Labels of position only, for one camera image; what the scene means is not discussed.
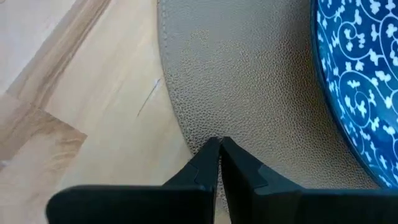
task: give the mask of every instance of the floral pattern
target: floral pattern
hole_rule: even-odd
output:
[[[398,0],[318,0],[320,65],[362,161],[398,188]]]

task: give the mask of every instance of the bowl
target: bowl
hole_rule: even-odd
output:
[[[313,0],[311,21],[332,117],[374,181],[398,188],[398,0]]]

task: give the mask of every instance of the blue and white bowl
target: blue and white bowl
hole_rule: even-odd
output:
[[[353,154],[398,188],[398,0],[313,0],[314,61]]]

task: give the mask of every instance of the black plastic object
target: black plastic object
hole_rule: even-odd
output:
[[[47,205],[50,224],[213,223],[219,152],[232,224],[397,223],[393,190],[309,190],[240,148],[211,138],[163,186],[80,186]]]

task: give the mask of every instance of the textured placemat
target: textured placemat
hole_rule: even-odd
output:
[[[370,188],[327,112],[310,0],[160,0],[159,42],[190,149],[231,136],[304,187]]]

